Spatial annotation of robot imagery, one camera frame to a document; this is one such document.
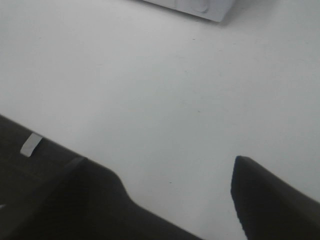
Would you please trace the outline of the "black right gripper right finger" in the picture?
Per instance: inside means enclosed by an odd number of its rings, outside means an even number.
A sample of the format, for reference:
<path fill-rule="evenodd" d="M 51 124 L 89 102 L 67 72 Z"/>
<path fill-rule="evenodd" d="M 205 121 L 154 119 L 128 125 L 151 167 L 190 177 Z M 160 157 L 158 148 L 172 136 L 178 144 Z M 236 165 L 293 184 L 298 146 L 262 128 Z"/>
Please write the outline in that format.
<path fill-rule="evenodd" d="M 320 204 L 253 159 L 237 156 L 231 197 L 249 240 L 318 240 Z"/>

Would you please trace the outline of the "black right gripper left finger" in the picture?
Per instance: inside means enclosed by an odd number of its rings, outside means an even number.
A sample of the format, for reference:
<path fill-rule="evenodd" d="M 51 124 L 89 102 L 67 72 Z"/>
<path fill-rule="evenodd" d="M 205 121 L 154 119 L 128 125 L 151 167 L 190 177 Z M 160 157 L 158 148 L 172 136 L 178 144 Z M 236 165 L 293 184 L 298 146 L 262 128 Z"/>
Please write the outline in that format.
<path fill-rule="evenodd" d="M 194 240 L 134 203 L 110 169 L 0 118 L 3 240 Z"/>

